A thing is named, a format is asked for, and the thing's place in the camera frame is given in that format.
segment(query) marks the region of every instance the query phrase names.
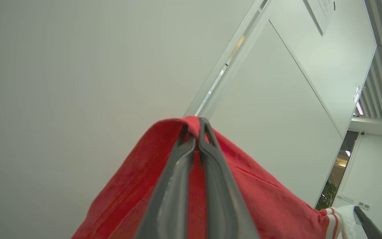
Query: white panel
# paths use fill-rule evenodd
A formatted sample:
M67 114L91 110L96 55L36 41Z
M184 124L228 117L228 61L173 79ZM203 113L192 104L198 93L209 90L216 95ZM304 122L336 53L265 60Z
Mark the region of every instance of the white panel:
M336 0L321 36L303 0L278 0L270 18L332 116L341 137L353 115L376 43L363 0Z
M69 238L253 0L0 0L0 238Z
M314 206L341 138L270 23L230 80L212 126Z
M382 231L382 137L361 136L359 148L352 158L353 165L346 169L349 175L342 182L340 192L352 198L355 204L359 202L368 204L366 215ZM349 204L336 198L335 207ZM367 238L362 227L356 225L358 239Z

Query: light fixture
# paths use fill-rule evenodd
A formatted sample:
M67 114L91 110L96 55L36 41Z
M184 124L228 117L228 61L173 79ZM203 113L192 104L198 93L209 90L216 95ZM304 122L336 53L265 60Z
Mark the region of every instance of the light fixture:
M359 102L356 103L356 108L357 108L357 110L359 112L359 115L363 115L362 107L360 107Z

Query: green plant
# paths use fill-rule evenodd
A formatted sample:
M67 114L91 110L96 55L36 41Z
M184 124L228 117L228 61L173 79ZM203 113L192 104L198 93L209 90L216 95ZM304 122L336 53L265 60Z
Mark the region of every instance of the green plant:
M331 207L332 202L335 198L335 194L337 194L337 191L338 186L331 180L331 178L328 178L315 209L321 210Z

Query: red fabric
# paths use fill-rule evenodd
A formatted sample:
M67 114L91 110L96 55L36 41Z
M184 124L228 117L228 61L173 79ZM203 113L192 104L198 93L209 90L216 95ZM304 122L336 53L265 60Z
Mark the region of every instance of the red fabric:
M133 238L183 124L198 138L196 117L154 124L94 202L73 239ZM329 218L286 189L244 151L214 131L261 238L325 238ZM195 154L190 173L188 238L206 238L205 176Z

